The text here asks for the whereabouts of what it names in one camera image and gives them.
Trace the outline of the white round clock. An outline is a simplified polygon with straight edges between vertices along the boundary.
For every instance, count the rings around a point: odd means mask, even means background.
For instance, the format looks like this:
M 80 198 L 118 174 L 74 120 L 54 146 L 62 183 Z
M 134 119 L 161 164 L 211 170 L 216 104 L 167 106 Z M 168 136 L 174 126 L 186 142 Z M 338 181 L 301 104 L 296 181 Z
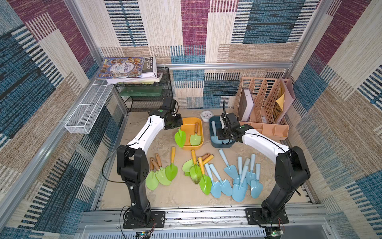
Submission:
M 205 110 L 200 113 L 200 117 L 203 122 L 208 123 L 210 118 L 214 116 L 214 113 L 210 110 Z

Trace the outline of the white box in organizer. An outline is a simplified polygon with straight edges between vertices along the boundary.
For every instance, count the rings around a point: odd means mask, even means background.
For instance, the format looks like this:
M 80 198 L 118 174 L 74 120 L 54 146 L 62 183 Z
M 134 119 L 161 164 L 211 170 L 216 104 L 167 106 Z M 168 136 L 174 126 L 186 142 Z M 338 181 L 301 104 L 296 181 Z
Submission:
M 238 116 L 240 121 L 248 121 L 254 107 L 254 101 L 249 89 L 243 89 L 241 92 Z

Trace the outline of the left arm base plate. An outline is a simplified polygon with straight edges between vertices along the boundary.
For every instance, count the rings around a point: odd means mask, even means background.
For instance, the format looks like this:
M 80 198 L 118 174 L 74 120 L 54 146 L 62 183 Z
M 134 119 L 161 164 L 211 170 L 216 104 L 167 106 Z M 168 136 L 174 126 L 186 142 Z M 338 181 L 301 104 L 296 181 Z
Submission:
M 123 215 L 123 229 L 164 228 L 166 220 L 165 211 L 151 211 L 143 216 L 133 215 L 128 211 Z

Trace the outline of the blue shovel large centre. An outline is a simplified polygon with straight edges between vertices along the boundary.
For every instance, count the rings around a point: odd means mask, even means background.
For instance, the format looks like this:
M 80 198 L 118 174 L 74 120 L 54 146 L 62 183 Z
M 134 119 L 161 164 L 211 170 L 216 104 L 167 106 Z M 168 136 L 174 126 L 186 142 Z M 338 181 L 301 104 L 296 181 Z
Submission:
M 246 179 L 246 173 L 249 168 L 250 159 L 247 158 L 245 160 L 244 165 L 242 166 L 242 173 L 241 173 L 241 179 L 239 184 L 233 184 L 233 194 L 232 198 L 236 202 L 242 202 L 245 198 L 246 191 L 248 189 L 247 179 Z

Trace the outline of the pink desk file organizer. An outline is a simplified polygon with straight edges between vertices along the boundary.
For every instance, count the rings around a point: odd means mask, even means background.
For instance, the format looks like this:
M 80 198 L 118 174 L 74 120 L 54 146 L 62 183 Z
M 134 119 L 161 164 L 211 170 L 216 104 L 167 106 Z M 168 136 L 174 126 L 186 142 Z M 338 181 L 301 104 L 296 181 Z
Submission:
M 243 89 L 249 89 L 254 101 L 254 107 L 248 121 L 240 124 L 250 124 L 259 133 L 273 140 L 285 140 L 288 137 L 289 126 L 285 115 L 295 100 L 292 81 L 290 79 L 271 79 L 242 77 L 234 103 L 234 113 L 238 116 L 238 106 Z M 284 110 L 275 108 L 277 98 L 285 93 Z

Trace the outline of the white book stack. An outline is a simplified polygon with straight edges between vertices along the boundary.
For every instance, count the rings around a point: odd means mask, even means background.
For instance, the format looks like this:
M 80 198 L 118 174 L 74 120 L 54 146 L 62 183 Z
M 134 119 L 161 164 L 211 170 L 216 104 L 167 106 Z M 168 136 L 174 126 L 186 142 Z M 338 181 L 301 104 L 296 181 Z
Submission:
M 154 56 L 149 56 L 144 58 L 145 58 L 145 62 L 144 62 L 142 74 L 140 77 L 104 79 L 104 80 L 106 80 L 108 84 L 119 84 L 119 83 L 153 84 L 154 82 L 159 82 L 160 79 L 162 78 L 162 75 L 158 73 L 156 58 Z

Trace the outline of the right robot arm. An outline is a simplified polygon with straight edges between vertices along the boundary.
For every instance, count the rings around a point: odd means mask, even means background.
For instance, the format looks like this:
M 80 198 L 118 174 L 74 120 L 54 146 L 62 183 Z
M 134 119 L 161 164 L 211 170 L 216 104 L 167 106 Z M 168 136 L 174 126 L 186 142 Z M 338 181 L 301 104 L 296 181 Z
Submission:
M 270 195 L 262 202 L 261 209 L 250 213 L 253 223 L 271 224 L 278 219 L 288 223 L 285 216 L 285 205 L 292 198 L 298 187 L 302 186 L 311 176 L 303 150 L 275 142 L 262 135 L 248 124 L 241 125 L 234 113 L 223 112 L 220 116 L 222 130 L 218 132 L 219 139 L 231 139 L 253 147 L 275 164 L 275 182 Z

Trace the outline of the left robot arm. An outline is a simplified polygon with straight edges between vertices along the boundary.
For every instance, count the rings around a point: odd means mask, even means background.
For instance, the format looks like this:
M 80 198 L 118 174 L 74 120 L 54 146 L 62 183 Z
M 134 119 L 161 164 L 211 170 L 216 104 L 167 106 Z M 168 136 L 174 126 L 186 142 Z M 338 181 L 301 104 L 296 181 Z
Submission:
M 161 130 L 179 128 L 182 116 L 178 113 L 178 102 L 164 98 L 163 104 L 148 113 L 148 119 L 139 133 L 117 150 L 117 174 L 128 188 L 131 206 L 127 222 L 139 227 L 153 223 L 151 205 L 147 198 L 145 180 L 149 174 L 146 153 Z

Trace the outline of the colorful picture book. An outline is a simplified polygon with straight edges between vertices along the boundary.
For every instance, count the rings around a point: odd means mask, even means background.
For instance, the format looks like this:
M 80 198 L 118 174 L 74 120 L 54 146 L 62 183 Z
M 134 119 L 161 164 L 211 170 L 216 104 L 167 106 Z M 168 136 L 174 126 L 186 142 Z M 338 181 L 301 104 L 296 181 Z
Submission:
M 103 60 L 103 64 L 96 74 L 99 79 L 135 78 L 142 74 L 145 58 L 127 57 Z

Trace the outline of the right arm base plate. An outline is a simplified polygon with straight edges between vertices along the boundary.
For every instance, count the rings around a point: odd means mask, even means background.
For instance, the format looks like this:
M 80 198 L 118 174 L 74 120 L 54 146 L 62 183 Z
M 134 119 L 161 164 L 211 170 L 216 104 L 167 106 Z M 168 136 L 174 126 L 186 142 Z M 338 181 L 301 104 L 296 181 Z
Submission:
M 289 223 L 285 209 L 273 212 L 265 208 L 246 208 L 245 214 L 249 225 L 269 226 L 279 222 L 283 224 Z

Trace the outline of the dark blue storage box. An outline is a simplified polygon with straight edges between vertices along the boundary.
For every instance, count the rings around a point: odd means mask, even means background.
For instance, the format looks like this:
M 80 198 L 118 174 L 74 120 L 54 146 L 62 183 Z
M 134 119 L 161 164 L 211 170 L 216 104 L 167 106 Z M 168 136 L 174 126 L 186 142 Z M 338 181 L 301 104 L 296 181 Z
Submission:
M 217 140 L 215 137 L 218 137 L 220 133 L 222 133 L 222 125 L 220 121 L 220 116 L 213 116 L 209 119 L 209 127 L 210 127 L 210 138 L 211 144 L 215 148 L 230 148 L 234 145 L 233 140 L 229 139 L 220 139 Z

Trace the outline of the green tray on shelf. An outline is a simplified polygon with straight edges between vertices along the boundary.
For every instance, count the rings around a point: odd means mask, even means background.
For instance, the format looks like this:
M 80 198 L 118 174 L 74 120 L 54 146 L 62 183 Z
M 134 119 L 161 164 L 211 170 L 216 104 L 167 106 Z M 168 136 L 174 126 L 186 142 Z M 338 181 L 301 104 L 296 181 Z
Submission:
M 125 87 L 119 95 L 122 97 L 151 97 L 161 96 L 162 87 Z

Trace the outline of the yellow storage box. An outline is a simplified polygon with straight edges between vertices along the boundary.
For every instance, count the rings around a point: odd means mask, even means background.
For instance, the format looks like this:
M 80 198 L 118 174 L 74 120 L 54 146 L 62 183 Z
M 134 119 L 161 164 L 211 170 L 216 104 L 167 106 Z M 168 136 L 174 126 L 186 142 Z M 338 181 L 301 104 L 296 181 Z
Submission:
M 190 136 L 194 134 L 195 132 L 196 122 L 198 122 L 200 125 L 199 135 L 201 136 L 202 141 L 199 146 L 191 146 Z M 202 147 L 204 143 L 204 133 L 203 133 L 203 123 L 200 118 L 197 118 L 197 117 L 183 118 L 183 125 L 181 126 L 181 130 L 183 130 L 187 135 L 187 140 L 186 140 L 185 146 L 183 147 L 184 150 L 197 150 Z

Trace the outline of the yellow paper in organizer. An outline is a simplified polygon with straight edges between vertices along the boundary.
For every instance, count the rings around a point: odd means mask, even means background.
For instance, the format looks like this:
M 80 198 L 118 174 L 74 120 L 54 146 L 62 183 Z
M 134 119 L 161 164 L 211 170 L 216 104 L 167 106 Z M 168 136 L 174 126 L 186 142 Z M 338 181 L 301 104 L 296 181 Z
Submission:
M 284 110 L 284 103 L 285 103 L 285 93 L 283 93 L 277 98 L 275 108 L 282 112 Z

